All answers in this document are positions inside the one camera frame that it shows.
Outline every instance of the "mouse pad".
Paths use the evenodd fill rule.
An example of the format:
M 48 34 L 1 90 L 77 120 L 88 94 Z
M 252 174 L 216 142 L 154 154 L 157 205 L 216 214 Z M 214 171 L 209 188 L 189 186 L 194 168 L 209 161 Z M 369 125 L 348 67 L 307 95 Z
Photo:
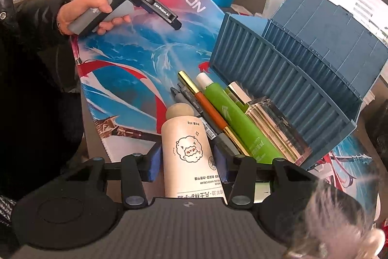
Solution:
M 160 141 L 179 71 L 192 79 L 205 71 L 219 81 L 209 59 L 224 13 L 212 0 L 159 1 L 178 15 L 180 30 L 135 8 L 131 23 L 71 41 L 82 90 L 112 162 L 146 154 Z
M 349 135 L 320 159 L 310 172 L 355 198 L 373 221 L 379 175 L 375 162 L 356 136 Z

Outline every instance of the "green tube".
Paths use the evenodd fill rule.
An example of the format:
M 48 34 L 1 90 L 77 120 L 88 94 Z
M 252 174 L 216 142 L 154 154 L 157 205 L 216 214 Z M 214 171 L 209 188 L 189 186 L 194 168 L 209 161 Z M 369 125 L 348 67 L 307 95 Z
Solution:
M 197 76 L 197 82 L 205 97 L 224 117 L 258 163 L 271 164 L 274 158 L 284 158 L 218 83 L 214 83 L 205 73 Z

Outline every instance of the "fur pom pom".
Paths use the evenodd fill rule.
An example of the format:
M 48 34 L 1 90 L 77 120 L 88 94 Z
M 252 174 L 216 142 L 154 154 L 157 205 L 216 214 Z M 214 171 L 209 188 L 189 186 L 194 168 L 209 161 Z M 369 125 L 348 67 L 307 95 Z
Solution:
M 336 189 L 318 183 L 305 209 L 304 221 L 296 228 L 292 247 L 285 258 L 373 259 L 381 243 L 373 218 L 354 205 L 342 205 Z

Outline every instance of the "gold pen cap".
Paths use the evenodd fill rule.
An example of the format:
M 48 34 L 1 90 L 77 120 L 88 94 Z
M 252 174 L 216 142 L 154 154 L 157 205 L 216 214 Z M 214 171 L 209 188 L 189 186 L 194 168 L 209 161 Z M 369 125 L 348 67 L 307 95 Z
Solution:
M 250 156 L 249 153 L 246 151 L 246 149 L 244 148 L 244 146 L 240 143 L 240 141 L 238 140 L 238 138 L 236 137 L 236 135 L 234 135 L 233 133 L 233 130 L 230 128 L 230 127 L 225 127 L 223 129 L 223 132 L 225 133 L 225 135 L 227 137 L 229 137 L 229 139 L 232 141 L 232 143 L 234 144 L 234 146 L 236 146 L 237 150 L 245 155 L 245 156 Z
M 252 101 L 252 98 L 250 98 L 246 92 L 240 87 L 237 82 L 232 82 L 228 85 L 228 88 L 230 92 L 237 98 L 238 101 L 240 101 L 242 104 L 248 104 L 250 101 Z
M 186 74 L 185 71 L 178 72 L 178 79 L 184 84 L 193 95 L 199 93 L 199 89 L 196 84 L 191 80 L 191 78 Z

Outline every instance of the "orange pen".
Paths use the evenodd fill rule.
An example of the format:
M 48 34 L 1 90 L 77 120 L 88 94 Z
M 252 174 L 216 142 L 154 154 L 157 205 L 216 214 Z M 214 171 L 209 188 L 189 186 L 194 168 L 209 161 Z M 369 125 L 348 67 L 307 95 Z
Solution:
M 232 141 L 237 150 L 245 155 L 250 156 L 245 150 L 244 146 L 238 140 L 232 128 L 226 123 L 224 118 L 218 113 L 218 111 L 213 107 L 210 101 L 205 97 L 205 95 L 198 89 L 197 85 L 191 80 L 191 78 L 184 72 L 180 71 L 178 73 L 178 79 L 184 84 L 191 93 L 197 98 L 198 102 L 201 104 L 203 109 L 210 115 L 215 124 L 225 133 L 225 135 Z

